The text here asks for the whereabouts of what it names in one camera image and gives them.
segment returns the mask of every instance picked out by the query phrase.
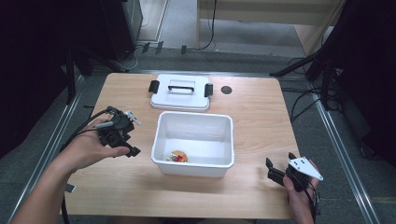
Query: black handle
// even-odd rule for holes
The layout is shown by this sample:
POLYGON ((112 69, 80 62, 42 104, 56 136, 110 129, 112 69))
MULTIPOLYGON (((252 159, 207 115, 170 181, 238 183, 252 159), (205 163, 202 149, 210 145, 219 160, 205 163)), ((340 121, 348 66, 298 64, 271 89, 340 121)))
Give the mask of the black handle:
POLYGON ((183 89, 183 90, 191 90, 194 91, 194 87, 181 87, 181 86, 168 86, 169 91, 172 89, 183 89))
POLYGON ((159 88, 160 88, 160 81, 152 80, 149 84, 148 91, 157 94, 159 88))

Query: black device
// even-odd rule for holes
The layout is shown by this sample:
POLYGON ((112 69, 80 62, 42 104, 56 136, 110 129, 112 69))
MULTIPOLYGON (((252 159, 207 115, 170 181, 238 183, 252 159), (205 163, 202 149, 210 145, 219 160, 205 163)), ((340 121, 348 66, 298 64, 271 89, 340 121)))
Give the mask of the black device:
MULTIPOLYGON (((294 156, 294 154, 290 152, 289 159, 294 160, 297 158, 294 156)), ((268 158, 265 160, 265 165, 268 167, 268 178, 274 180, 277 184, 284 186, 283 177, 286 175, 293 182, 294 188, 296 189, 297 192, 300 192, 308 188, 309 181, 311 180, 311 176, 305 175, 300 171, 297 171, 290 164, 288 165, 288 168, 286 169, 285 172, 282 172, 274 168, 274 165, 268 158)))
POLYGON ((110 105, 107 107, 107 109, 100 111, 82 123, 62 146, 61 151, 63 151, 79 134, 89 131, 97 131, 99 133, 99 140, 103 146, 109 145, 110 147, 128 147, 130 152, 126 154, 126 156, 135 157, 137 154, 139 154, 140 149, 137 147, 132 147, 127 143, 128 139, 131 138, 131 136, 128 135, 128 132, 134 130, 134 121, 138 125, 141 124, 140 121, 134 116, 132 111, 128 110, 123 113, 116 107, 110 105), (103 114, 109 114, 113 117, 105 123, 95 125, 93 129, 81 132, 81 130, 87 124, 103 114))
POLYGON ((113 118, 108 122, 98 124, 95 126, 99 133, 99 140, 103 146, 110 147, 128 147, 130 152, 126 154, 127 157, 135 157, 139 154, 140 149, 132 147, 126 141, 131 138, 128 132, 134 130, 134 124, 130 120, 128 114, 122 113, 115 107, 109 106, 108 113, 113 115, 113 118))

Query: finger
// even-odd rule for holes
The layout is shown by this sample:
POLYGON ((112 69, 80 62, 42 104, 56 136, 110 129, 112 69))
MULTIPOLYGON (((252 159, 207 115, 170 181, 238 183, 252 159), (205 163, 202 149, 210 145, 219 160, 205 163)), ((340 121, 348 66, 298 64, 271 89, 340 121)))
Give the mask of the finger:
POLYGON ((106 147, 103 149, 103 156, 104 158, 107 157, 119 157, 123 156, 129 153, 129 148, 128 147, 114 147, 114 148, 109 148, 106 147))
MULTIPOLYGON (((311 164, 315 167, 315 169, 318 171, 318 167, 315 165, 315 163, 313 162, 313 161, 311 161, 311 160, 309 160, 309 162, 311 162, 311 164)), ((317 186, 318 186, 318 184, 319 184, 319 180, 318 179, 316 179, 316 178, 311 178, 311 184, 312 184, 312 186, 314 187, 314 188, 316 188, 317 186)))
POLYGON ((319 171, 317 165, 316 165, 312 160, 309 160, 309 162, 311 162, 311 164, 315 167, 315 169, 316 169, 317 171, 319 171))
POLYGON ((283 185, 288 192, 294 191, 294 185, 288 176, 283 176, 283 185))

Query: gray floor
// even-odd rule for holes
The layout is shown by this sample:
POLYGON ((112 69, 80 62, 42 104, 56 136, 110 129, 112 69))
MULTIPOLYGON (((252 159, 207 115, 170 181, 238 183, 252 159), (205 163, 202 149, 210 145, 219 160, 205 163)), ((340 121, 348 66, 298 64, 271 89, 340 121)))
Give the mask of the gray floor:
MULTIPOLYGON (((200 71, 209 75, 238 75, 268 77, 268 73, 278 71, 288 65, 294 57, 304 57, 297 37, 290 25, 245 24, 240 21, 216 22, 215 43, 207 51, 188 50, 181 54, 180 47, 195 46, 195 18, 191 8, 194 1, 170 0, 163 21, 159 41, 163 41, 161 53, 141 49, 120 64, 130 67, 130 72, 161 73, 161 71, 200 71)), ((207 21, 202 21, 202 45, 208 41, 207 21)), ((65 127, 64 139, 91 113, 84 105, 94 105, 97 96, 110 73, 107 68, 94 63, 91 77, 84 77, 85 85, 69 124, 65 127)), ((291 74, 280 78, 282 87, 301 90, 310 89, 304 77, 291 74)), ((288 110, 300 92, 284 91, 288 110)), ((0 160, 0 223, 7 223, 19 198, 24 192, 31 174, 40 160, 51 134, 62 116, 66 100, 64 91, 54 101, 47 113, 36 124, 26 140, 0 160)), ((301 111, 314 100, 306 95, 297 104, 301 111)), ((394 223, 396 215, 396 169, 382 160, 368 161, 361 156, 360 146, 350 130, 346 118, 340 112, 329 112, 343 147, 350 158, 348 165, 356 169, 358 179, 367 192, 369 201, 379 220, 367 220, 362 212, 359 198, 354 191, 354 182, 340 161, 334 141, 329 136, 329 128, 323 122, 319 107, 312 107, 292 123, 297 144, 302 155, 318 165, 325 180, 320 183, 321 215, 318 223, 394 223)), ((71 217, 72 223, 106 223, 107 217, 71 217)), ((289 220, 257 220, 257 223, 290 223, 289 220)))

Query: cable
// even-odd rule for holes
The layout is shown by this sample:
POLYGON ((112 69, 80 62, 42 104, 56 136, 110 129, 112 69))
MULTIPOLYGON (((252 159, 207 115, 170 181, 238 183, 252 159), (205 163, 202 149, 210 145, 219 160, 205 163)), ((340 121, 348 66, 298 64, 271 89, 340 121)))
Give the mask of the cable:
MULTIPOLYGON (((292 59, 290 59, 289 61, 288 61, 288 67, 290 66, 290 63, 292 62, 292 61, 294 61, 294 60, 303 60, 304 58, 292 58, 292 59)), ((301 68, 304 70, 304 72, 302 73, 302 72, 297 72, 297 69, 296 70, 294 70, 293 72, 294 73, 296 73, 296 74, 299 74, 299 75, 305 75, 306 74, 306 69, 305 69, 305 66, 306 66, 306 64, 304 64, 303 66, 301 66, 301 68)))
POLYGON ((69 216, 67 215, 67 209, 66 209, 66 199, 62 199, 62 218, 64 219, 64 224, 70 224, 69 216))
POLYGON ((294 122, 298 117, 300 117, 304 112, 306 112, 306 111, 313 105, 313 104, 309 105, 306 109, 303 110, 304 112, 299 113, 299 114, 297 115, 297 117, 294 117, 294 116, 293 116, 293 114, 294 114, 294 108, 295 108, 295 106, 297 105, 298 101, 299 101, 303 96, 305 96, 306 94, 311 93, 311 92, 313 92, 313 91, 315 91, 315 90, 320 90, 320 88, 314 88, 314 89, 305 91, 305 92, 303 92, 303 94, 301 94, 301 95, 294 101, 294 104, 293 104, 293 106, 291 107, 291 112, 290 112, 290 122, 294 122))
POLYGON ((79 136, 80 134, 82 134, 82 133, 87 133, 87 132, 92 132, 92 131, 98 131, 98 130, 97 130, 97 129, 88 129, 88 130, 81 131, 81 132, 79 132, 78 134, 76 134, 75 138, 76 138, 77 136, 79 136))
POLYGON ((140 27, 145 27, 147 24, 149 24, 149 19, 147 19, 146 17, 143 17, 143 21, 146 20, 145 24, 142 24, 140 27))
MULTIPOLYGON (((209 31, 211 32, 211 34, 215 34, 214 32, 214 29, 212 28, 212 26, 210 26, 210 20, 207 20, 207 27, 209 28, 209 31)), ((214 44, 214 46, 213 46, 213 49, 215 49, 216 48, 216 42, 213 42, 212 41, 212 43, 214 44)))
POLYGON ((118 63, 118 62, 116 62, 116 64, 117 64, 118 66, 120 66, 121 68, 123 68, 123 69, 127 70, 126 72, 128 72, 128 70, 131 70, 131 69, 134 69, 134 68, 136 68, 136 67, 137 67, 137 57, 136 57, 136 52, 137 52, 139 49, 142 49, 142 48, 143 48, 143 47, 136 48, 136 50, 134 51, 134 59, 136 60, 136 62, 134 63, 134 66, 132 66, 132 67, 125 67, 124 65, 122 65, 122 64, 120 64, 120 63, 118 63))
MULTIPOLYGON (((314 94, 321 94, 321 88, 314 88, 311 90, 299 90, 299 89, 294 89, 294 88, 282 88, 282 91, 292 91, 292 92, 302 92, 303 94, 301 94, 295 101, 293 106, 291 107, 291 111, 290 111, 290 122, 294 122, 298 117, 300 117, 303 113, 305 113, 306 111, 308 111, 316 102, 320 101, 321 99, 317 99, 315 100, 313 103, 311 103, 310 105, 308 105, 306 108, 304 108, 300 113, 298 113, 297 115, 294 116, 294 109, 295 106, 297 105, 297 103, 299 102, 299 100, 305 96, 308 93, 314 93, 314 94)), ((332 95, 332 94, 328 94, 327 100, 333 100, 335 102, 337 102, 336 99, 336 95, 332 95)), ((330 110, 333 111, 338 111, 338 108, 331 108, 330 106, 328 106, 330 110)))
POLYGON ((204 47, 202 47, 202 48, 199 48, 199 49, 197 49, 197 50, 204 50, 204 49, 207 49, 207 47, 209 47, 209 45, 210 45, 210 44, 212 43, 212 41, 213 41, 213 37, 215 36, 215 18, 216 18, 216 6, 217 6, 217 4, 218 4, 218 0, 215 0, 215 6, 214 6, 214 8, 213 8, 212 29, 211 29, 212 35, 211 35, 211 37, 210 37, 210 41, 209 41, 209 43, 206 44, 206 46, 204 46, 204 47))

